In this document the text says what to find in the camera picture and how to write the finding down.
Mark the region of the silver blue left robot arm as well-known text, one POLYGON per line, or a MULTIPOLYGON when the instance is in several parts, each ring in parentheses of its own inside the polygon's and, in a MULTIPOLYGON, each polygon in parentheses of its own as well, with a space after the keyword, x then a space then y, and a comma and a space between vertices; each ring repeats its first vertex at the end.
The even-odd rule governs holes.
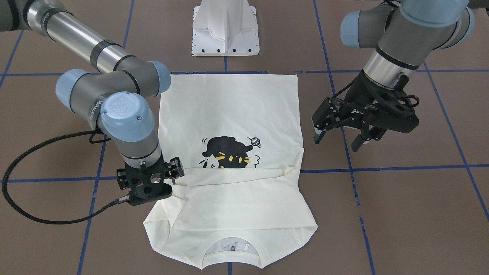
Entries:
POLYGON ((335 128, 358 129, 351 143, 356 152, 386 131, 410 133, 419 125, 419 99, 404 91, 412 74, 430 52, 458 45, 474 25, 469 0, 385 0, 347 14, 340 27, 342 43, 373 51, 358 76, 313 114, 314 142, 335 128))

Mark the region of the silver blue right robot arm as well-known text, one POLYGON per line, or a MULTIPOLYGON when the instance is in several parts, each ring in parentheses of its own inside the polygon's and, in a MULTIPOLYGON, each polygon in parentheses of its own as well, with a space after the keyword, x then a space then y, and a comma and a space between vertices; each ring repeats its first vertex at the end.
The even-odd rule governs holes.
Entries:
POLYGON ((99 71, 73 69, 56 83, 56 96, 117 146, 126 170, 164 165, 147 99, 171 85, 160 61, 142 61, 77 19, 58 0, 2 0, 1 31, 31 30, 63 45, 99 71))

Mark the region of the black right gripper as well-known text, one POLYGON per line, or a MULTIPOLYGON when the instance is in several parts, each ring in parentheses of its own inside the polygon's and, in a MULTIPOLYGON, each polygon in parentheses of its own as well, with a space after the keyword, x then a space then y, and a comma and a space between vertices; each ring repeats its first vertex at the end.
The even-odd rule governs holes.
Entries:
POLYGON ((185 170, 179 157, 172 158, 169 162, 165 162, 164 158, 160 157, 152 165, 137 164, 136 167, 131 167, 126 164, 126 176, 129 182, 144 182, 154 178, 160 178, 161 181, 176 180, 185 176, 185 170))

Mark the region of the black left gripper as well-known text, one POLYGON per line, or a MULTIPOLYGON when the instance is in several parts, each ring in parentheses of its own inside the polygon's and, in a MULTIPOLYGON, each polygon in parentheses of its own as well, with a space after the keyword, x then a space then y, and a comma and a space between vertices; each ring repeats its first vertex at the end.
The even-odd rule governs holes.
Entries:
POLYGON ((357 152, 363 144, 372 140, 379 141, 384 136, 386 129, 376 126, 370 129, 365 121, 365 116, 377 109, 369 93, 369 87, 377 88, 377 85, 371 82, 364 70, 361 70, 358 76, 335 96, 323 100, 311 118, 316 131, 313 136, 315 144, 321 142, 327 131, 341 126, 360 129, 360 134, 351 143, 353 152, 357 152))

